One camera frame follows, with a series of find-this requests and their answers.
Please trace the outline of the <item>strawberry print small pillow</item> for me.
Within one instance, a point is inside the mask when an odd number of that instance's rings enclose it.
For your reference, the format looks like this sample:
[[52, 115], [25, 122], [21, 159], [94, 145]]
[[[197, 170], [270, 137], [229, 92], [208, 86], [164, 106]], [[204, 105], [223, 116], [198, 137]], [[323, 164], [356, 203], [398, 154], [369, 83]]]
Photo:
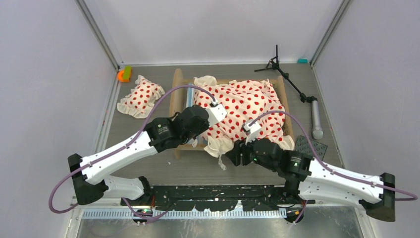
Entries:
[[135, 87], [130, 94], [117, 103], [117, 110], [135, 119], [145, 119], [149, 116], [155, 102], [164, 94], [164, 89], [157, 83], [153, 83], [142, 75], [138, 75]]

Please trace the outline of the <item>wooden pet bed frame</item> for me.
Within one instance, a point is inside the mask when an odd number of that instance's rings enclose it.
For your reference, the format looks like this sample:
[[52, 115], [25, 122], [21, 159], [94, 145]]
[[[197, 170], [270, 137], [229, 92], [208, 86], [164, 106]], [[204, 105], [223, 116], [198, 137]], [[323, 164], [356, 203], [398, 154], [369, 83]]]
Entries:
[[[184, 79], [182, 70], [177, 68], [174, 73], [172, 88], [193, 82], [193, 79]], [[277, 97], [279, 98], [281, 104], [284, 106], [285, 111], [290, 112], [283, 77], [278, 76], [277, 79], [270, 79], [269, 82], [273, 85]], [[186, 106], [186, 99], [186, 89], [179, 89], [171, 93], [169, 115], [171, 116], [175, 112], [180, 112], [182, 109], [184, 109]], [[284, 135], [290, 136], [293, 141], [295, 140], [291, 119], [285, 119], [282, 130]], [[179, 160], [181, 158], [182, 151], [203, 151], [204, 147], [205, 144], [203, 143], [199, 143], [196, 147], [193, 147], [191, 144], [185, 144], [174, 149], [173, 153], [175, 158]]]

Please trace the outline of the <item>strawberry print ruffled blanket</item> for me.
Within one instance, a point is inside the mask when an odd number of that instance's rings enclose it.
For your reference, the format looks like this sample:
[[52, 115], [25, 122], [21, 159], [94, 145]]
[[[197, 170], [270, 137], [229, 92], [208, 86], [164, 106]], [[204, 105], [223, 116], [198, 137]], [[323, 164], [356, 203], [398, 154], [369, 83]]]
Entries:
[[233, 149], [234, 142], [246, 138], [242, 125], [265, 112], [268, 116], [258, 120], [261, 131], [257, 138], [268, 138], [282, 149], [294, 150], [295, 142], [288, 118], [284, 111], [289, 109], [282, 80], [244, 80], [219, 83], [213, 76], [194, 78], [194, 85], [210, 92], [226, 109], [225, 119], [210, 127], [201, 137], [207, 141], [204, 150], [220, 158]]

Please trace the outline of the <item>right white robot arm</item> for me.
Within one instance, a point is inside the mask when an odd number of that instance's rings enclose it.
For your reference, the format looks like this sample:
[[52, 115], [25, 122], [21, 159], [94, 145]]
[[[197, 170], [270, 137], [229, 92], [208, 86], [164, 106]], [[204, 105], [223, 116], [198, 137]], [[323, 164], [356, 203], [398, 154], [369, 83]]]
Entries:
[[258, 164], [286, 180], [283, 198], [288, 203], [322, 200], [364, 210], [374, 219], [394, 222], [395, 177], [359, 174], [298, 151], [284, 150], [267, 138], [258, 139], [259, 125], [245, 126], [251, 138], [237, 140], [226, 156], [235, 166]]

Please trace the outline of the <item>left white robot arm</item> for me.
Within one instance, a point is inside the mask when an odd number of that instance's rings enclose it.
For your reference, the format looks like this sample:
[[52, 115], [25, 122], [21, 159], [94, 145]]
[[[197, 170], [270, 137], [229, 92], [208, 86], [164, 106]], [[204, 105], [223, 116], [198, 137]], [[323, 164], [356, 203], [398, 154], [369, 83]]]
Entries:
[[102, 198], [121, 198], [132, 205], [147, 205], [152, 189], [144, 176], [127, 179], [112, 173], [139, 159], [186, 144], [226, 116], [222, 104], [208, 108], [193, 105], [172, 117], [153, 119], [133, 136], [97, 154], [69, 156], [77, 203], [88, 205]]

